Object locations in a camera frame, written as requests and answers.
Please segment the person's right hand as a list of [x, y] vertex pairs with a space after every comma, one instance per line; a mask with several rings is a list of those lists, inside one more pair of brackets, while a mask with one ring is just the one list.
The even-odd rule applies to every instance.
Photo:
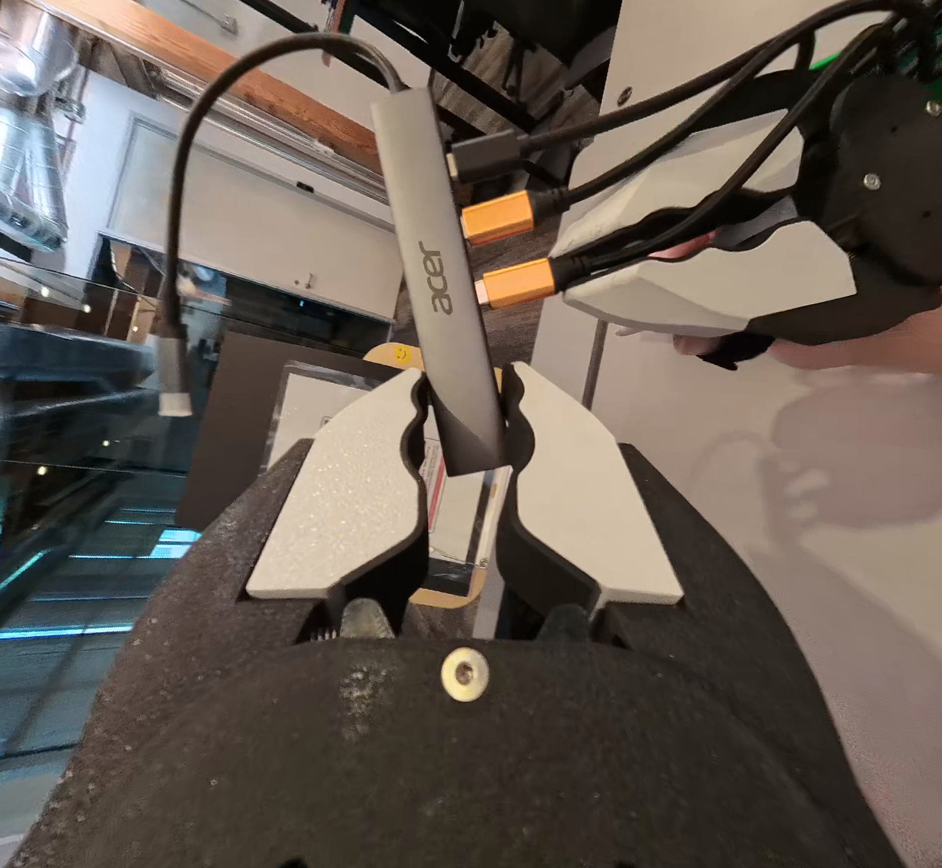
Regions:
[[877, 368], [941, 375], [941, 309], [917, 313], [877, 335], [815, 346], [773, 342], [766, 354], [799, 370]]

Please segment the round spiral metal duct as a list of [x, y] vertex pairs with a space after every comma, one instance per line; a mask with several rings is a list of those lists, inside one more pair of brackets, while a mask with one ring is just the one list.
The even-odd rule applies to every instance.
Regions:
[[57, 86], [76, 66], [64, 21], [26, 1], [2, 0], [2, 231], [47, 253], [62, 249], [68, 235], [52, 111]]

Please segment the grey usb hub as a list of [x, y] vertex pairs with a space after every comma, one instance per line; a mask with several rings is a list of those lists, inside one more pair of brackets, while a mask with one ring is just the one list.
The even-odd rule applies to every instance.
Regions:
[[381, 75], [387, 95], [371, 108], [374, 132], [445, 468], [450, 476], [498, 469], [505, 464], [504, 418], [435, 105], [428, 90], [406, 86], [376, 47], [335, 32], [292, 34], [251, 51], [206, 85], [185, 118], [171, 168], [159, 296], [158, 413], [192, 413], [178, 272], [184, 180], [197, 131], [218, 99], [249, 73], [306, 51], [355, 54]]

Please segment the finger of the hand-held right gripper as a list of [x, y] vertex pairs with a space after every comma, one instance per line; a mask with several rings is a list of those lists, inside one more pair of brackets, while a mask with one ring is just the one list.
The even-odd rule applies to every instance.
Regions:
[[[725, 199], [736, 173], [786, 120], [786, 110], [691, 134], [572, 224], [548, 260], [553, 273], [799, 273], [810, 259], [810, 223], [779, 214], [745, 246], [727, 248], [729, 226], [762, 216], [795, 185], [804, 150], [797, 129], [768, 150]], [[757, 215], [751, 207], [757, 206]]]
[[717, 337], [751, 320], [854, 295], [850, 259], [818, 226], [774, 226], [749, 249], [651, 258], [571, 286], [562, 301], [642, 331]]

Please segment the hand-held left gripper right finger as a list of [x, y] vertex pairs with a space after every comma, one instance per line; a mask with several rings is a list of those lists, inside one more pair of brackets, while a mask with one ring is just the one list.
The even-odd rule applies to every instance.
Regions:
[[674, 606], [684, 591], [619, 443], [529, 365], [502, 373], [511, 480], [499, 574], [535, 613], [576, 605]]

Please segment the wooden backed black sign board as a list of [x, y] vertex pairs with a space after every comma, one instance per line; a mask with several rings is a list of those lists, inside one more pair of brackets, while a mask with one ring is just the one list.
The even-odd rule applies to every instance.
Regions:
[[[260, 472], [265, 441], [286, 364], [297, 361], [351, 374], [376, 371], [380, 384], [407, 368], [423, 366], [421, 352], [398, 364], [394, 344], [373, 348], [365, 359], [323, 349], [227, 332], [199, 425], [190, 472], [175, 521], [178, 527], [205, 532]], [[487, 568], [457, 569], [430, 557], [425, 584], [413, 597], [418, 605], [457, 609], [473, 602], [483, 589]]]

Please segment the white instruction sheet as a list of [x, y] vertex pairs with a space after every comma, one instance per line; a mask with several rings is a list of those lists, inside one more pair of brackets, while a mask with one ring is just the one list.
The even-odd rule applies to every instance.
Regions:
[[[314, 438], [333, 416], [379, 385], [376, 371], [351, 374], [300, 361], [287, 363], [260, 472], [266, 472], [299, 439]], [[430, 557], [457, 569], [487, 568], [493, 557], [510, 469], [447, 475], [432, 409], [425, 422], [424, 439], [426, 453], [420, 474], [427, 487]]]

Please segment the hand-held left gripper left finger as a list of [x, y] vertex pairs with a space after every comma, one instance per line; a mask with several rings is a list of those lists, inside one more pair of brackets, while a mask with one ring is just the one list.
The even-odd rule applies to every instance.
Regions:
[[246, 584], [256, 600], [371, 600], [392, 631], [429, 571], [424, 426], [429, 387], [410, 368], [316, 434]]

